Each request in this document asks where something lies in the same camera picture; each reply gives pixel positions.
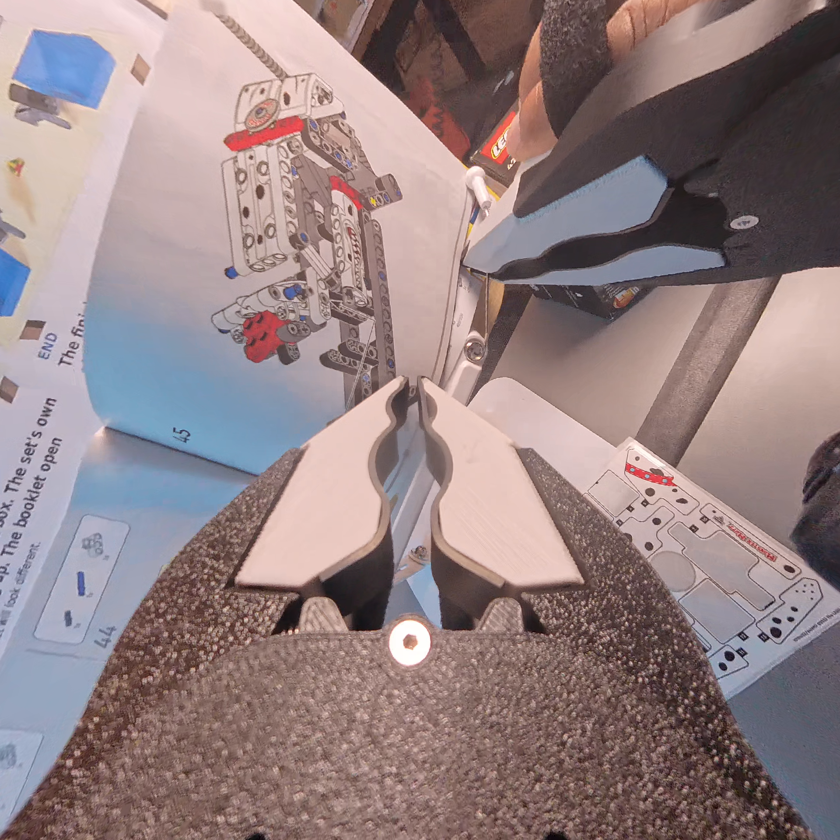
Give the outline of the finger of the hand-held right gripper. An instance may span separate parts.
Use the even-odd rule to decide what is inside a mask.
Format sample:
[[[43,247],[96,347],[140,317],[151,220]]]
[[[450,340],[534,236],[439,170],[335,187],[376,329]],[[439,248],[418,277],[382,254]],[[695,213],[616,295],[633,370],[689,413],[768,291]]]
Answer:
[[[536,164],[520,169],[488,216],[474,227],[469,239],[471,269],[492,274],[512,261],[540,257],[568,240],[644,224],[669,183],[651,161],[636,158],[531,215],[517,217],[513,210],[524,176],[536,172]]]
[[[610,285],[716,269],[725,265],[725,256],[715,249],[655,246],[631,252],[601,266],[553,269],[540,276],[536,275],[534,269],[528,269],[524,278],[508,279],[504,282],[536,285]]]

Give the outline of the grey desk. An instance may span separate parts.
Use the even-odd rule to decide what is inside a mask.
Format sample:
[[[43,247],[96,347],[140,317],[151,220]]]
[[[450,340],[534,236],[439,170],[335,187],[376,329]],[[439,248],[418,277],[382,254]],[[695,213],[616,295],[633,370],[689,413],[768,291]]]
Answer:
[[[532,298],[494,377],[510,377],[618,445],[635,436],[711,287],[659,288],[607,323]],[[802,480],[838,431],[838,271],[780,280],[679,469],[789,543]],[[730,706],[785,797],[819,838],[838,838],[838,625]]]

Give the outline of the white document stand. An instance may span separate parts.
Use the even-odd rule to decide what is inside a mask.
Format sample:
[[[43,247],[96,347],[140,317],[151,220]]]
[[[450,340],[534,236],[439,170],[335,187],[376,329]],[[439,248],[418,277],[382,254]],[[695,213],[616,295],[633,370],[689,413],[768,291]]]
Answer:
[[[525,164],[524,169],[530,164],[538,165],[542,160],[543,155]],[[490,208],[480,212],[478,222],[488,216],[489,210]],[[505,280],[508,280],[524,278],[527,270],[535,270],[535,274],[540,276],[550,270],[601,266],[643,249],[641,245],[620,245],[618,240],[633,229],[647,225],[656,213],[657,209],[644,224],[613,234],[597,234],[568,240],[551,247],[540,257],[512,261],[492,274],[473,270],[481,275],[497,278],[505,276]],[[468,268],[470,236],[471,234],[467,237],[465,256],[461,258]],[[509,264],[519,270],[519,274],[506,275]],[[602,287],[606,285],[555,286]],[[513,433],[513,440],[518,446],[536,449],[577,489],[583,488],[583,479],[592,478],[594,468],[603,465],[606,457],[613,451],[613,446],[597,437],[592,431],[575,422],[559,409],[551,407],[548,402],[513,380],[501,379],[500,384],[492,381],[481,386],[478,394],[478,414],[481,417],[487,419],[500,431]]]

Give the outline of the person's right hand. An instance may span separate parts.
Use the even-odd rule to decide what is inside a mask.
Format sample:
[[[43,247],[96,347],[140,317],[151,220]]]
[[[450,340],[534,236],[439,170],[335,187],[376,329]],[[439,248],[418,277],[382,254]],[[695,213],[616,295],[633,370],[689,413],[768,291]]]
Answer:
[[[695,1],[546,1],[524,57],[519,111],[507,135],[520,162],[557,143],[615,63]]]

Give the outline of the instruction booklet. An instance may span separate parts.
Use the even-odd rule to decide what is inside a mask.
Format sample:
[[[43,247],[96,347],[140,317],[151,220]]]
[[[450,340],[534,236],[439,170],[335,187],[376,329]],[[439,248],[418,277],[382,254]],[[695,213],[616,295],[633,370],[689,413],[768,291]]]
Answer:
[[[2,2],[2,826],[249,475],[395,376],[467,399],[472,205],[295,2]]]

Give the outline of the printed instruction sheet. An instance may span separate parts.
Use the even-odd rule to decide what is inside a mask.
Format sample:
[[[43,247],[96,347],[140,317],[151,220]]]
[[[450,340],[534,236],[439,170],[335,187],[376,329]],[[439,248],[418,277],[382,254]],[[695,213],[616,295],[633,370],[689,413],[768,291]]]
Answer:
[[[585,495],[657,571],[730,699],[838,623],[838,590],[633,438]]]

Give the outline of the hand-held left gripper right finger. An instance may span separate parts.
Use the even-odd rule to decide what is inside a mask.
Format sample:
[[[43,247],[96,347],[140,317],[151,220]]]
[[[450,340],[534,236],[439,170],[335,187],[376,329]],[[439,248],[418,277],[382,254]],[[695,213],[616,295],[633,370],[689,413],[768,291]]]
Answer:
[[[427,464],[432,572],[458,607],[585,583],[513,441],[428,379],[417,384]]]

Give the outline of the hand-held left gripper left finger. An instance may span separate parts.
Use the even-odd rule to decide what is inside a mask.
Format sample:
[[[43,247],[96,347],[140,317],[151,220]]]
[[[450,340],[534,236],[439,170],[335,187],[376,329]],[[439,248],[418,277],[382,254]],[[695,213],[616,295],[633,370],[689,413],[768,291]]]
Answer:
[[[237,585],[301,592],[383,545],[384,483],[399,458],[408,380],[394,379],[304,444],[237,572]]]

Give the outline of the toy set cardboard box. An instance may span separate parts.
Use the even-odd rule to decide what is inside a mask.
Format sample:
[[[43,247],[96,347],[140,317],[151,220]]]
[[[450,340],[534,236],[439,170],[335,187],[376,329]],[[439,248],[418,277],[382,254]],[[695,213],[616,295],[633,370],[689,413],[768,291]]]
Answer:
[[[470,163],[481,167],[495,196],[503,194],[514,182],[519,162],[508,151],[508,131],[515,117],[511,108],[490,132],[485,142],[470,157]],[[590,313],[605,321],[614,321],[627,309],[639,303],[648,294],[637,286],[620,288],[618,284],[602,287],[555,286],[532,282],[529,284],[535,297],[552,300],[573,309]]]

